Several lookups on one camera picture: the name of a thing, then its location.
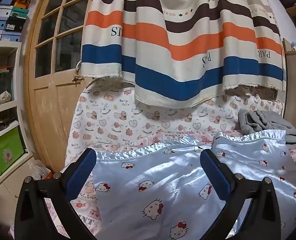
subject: wall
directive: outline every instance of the wall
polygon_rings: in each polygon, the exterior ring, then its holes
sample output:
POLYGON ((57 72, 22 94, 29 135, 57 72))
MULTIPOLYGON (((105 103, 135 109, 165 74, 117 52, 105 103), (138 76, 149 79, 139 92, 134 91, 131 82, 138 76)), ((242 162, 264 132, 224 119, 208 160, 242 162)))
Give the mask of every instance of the wall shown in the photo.
POLYGON ((32 18, 35 13, 38 2, 39 2, 39 0, 32 0, 29 5, 29 13, 27 15, 27 19, 26 19, 24 28, 21 33, 21 44, 22 45, 21 45, 21 51, 20 51, 20 57, 19 57, 19 66, 18 66, 18 70, 17 70, 18 84, 21 84, 21 85, 18 85, 18 88, 17 88, 19 90, 18 95, 22 95, 22 98, 19 98, 19 100, 18 100, 18 104, 20 105, 21 115, 22 115, 23 123, 24 123, 24 129, 25 129, 26 135, 27 135, 26 147, 27 147, 27 149, 30 149, 30 152, 32 152, 35 159, 39 159, 39 156, 36 151, 35 143, 33 141, 33 138, 32 138, 31 132, 30 132, 28 117, 27 117, 27 113, 25 111, 26 108, 24 105, 24 85, 28 85, 28 84, 24 84, 23 74, 24 74, 24 54, 25 54, 25 50, 26 50, 27 36, 28 36, 29 29, 31 28, 32 18))
POLYGON ((279 0, 268 0, 271 9, 275 15, 280 36, 292 43, 296 42, 296 27, 288 15, 286 9, 279 0))

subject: striped curtain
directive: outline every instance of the striped curtain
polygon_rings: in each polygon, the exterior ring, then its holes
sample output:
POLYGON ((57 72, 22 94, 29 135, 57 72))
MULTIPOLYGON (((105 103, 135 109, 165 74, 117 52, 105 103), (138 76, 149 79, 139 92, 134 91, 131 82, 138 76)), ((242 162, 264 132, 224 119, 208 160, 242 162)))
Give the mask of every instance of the striped curtain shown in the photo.
POLYGON ((92 0, 81 60, 81 75, 122 76, 139 101, 169 108, 286 83, 267 0, 92 0))

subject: screw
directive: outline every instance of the screw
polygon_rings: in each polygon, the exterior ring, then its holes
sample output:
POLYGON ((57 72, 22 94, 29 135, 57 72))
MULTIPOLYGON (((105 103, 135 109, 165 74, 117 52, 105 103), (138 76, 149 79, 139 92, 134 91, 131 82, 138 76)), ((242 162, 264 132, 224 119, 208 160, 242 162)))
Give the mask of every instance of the screw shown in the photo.
POLYGON ((268 178, 268 177, 264 178, 264 180, 265 180, 265 182, 266 182, 266 183, 268 183, 268 184, 270 184, 270 183, 271 183, 271 179, 270 179, 270 178, 268 178))
POLYGON ((56 172, 54 175, 52 175, 52 177, 54 179, 59 179, 61 177, 61 173, 60 172, 56 172))
POLYGON ((243 179, 244 178, 244 176, 240 173, 236 173, 235 177, 236 177, 236 179, 243 179))
POLYGON ((25 178, 24 182, 30 182, 31 179, 32 179, 32 178, 31 178, 30 176, 28 176, 28 177, 25 178))

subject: gray cloth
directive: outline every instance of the gray cloth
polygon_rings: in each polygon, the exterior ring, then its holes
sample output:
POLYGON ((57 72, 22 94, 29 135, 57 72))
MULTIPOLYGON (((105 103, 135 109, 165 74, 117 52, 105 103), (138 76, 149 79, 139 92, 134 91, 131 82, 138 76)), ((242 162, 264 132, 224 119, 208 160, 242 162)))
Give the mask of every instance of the gray cloth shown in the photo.
POLYGON ((275 129, 286 131, 286 143, 296 144, 296 128, 274 111, 248 111, 238 113, 240 129, 243 135, 275 129))

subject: green storage box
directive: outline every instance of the green storage box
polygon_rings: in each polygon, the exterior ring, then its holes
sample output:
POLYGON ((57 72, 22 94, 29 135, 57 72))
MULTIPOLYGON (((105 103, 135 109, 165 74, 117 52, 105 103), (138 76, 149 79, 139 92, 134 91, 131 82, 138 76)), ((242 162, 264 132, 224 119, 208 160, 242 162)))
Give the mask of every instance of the green storage box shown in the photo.
POLYGON ((0 136, 0 175, 24 153, 18 124, 18 121, 14 121, 5 129, 9 131, 0 131, 4 133, 0 136))
POLYGON ((13 7, 10 15, 9 16, 14 16, 14 17, 18 17, 18 18, 22 18, 22 19, 26 19, 27 18, 27 14, 28 14, 29 10, 28 9, 22 9, 20 7, 13 7))

